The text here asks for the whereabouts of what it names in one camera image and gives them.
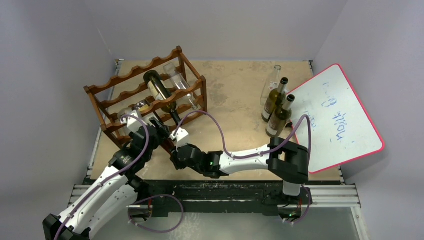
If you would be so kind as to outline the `dark green bottle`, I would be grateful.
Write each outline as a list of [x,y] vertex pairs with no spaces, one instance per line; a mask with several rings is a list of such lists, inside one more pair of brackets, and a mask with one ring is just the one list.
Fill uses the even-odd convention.
[[288,83],[289,79],[287,77],[283,77],[277,88],[271,90],[268,94],[261,113],[261,117],[266,123],[270,120],[270,117],[276,107],[284,103],[286,100],[286,88]]

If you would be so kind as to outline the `clear glass wine bottle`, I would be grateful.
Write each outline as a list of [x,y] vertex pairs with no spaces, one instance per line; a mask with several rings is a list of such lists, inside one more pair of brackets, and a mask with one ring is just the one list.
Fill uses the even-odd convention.
[[264,106],[266,104],[266,101],[268,99],[269,93],[276,89],[280,82],[280,72],[282,70],[282,67],[280,65],[275,65],[273,67],[272,72],[269,74],[269,76],[266,78],[264,82],[264,86],[261,92],[260,96],[260,105]]

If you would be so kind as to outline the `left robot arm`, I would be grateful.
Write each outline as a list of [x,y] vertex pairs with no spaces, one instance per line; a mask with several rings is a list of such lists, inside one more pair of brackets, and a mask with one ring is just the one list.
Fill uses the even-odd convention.
[[126,206],[148,201],[147,185],[136,174],[154,150],[169,143],[170,130],[154,117],[135,121],[141,126],[131,131],[130,141],[113,155],[88,190],[59,215],[49,214],[43,220],[47,240],[91,240]]

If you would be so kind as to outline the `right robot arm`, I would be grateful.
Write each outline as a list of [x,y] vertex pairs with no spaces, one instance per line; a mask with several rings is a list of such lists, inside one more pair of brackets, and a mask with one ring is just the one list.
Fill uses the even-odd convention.
[[272,137],[269,144],[258,148],[230,153],[203,152],[187,143],[175,147],[170,160],[177,170],[190,168],[211,179],[243,171],[268,170],[282,179],[280,196],[288,204],[300,198],[301,186],[309,181],[308,149],[280,137]]

